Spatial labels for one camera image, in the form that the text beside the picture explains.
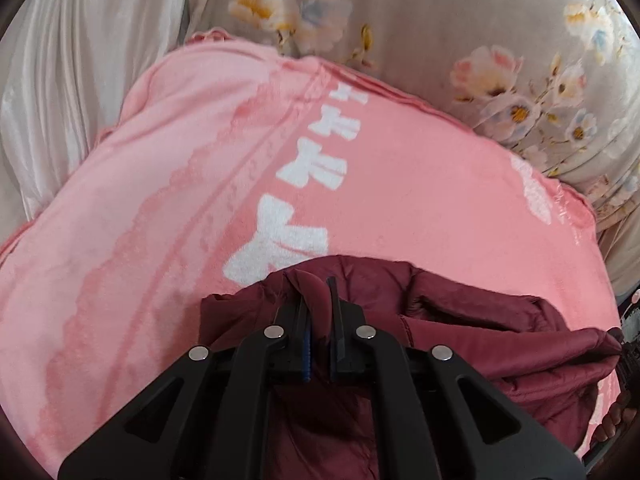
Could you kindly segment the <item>person's right hand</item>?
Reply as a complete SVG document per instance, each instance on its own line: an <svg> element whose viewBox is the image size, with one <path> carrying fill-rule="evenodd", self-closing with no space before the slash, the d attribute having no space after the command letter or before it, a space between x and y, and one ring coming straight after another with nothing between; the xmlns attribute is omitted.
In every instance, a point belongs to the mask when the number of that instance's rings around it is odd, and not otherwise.
<svg viewBox="0 0 640 480"><path fill-rule="evenodd" d="M620 426L629 424L634 420L638 411L630 406L630 401L631 393L629 391L623 391L618 395L602 418L600 425L594 430L590 446L612 439Z"/></svg>

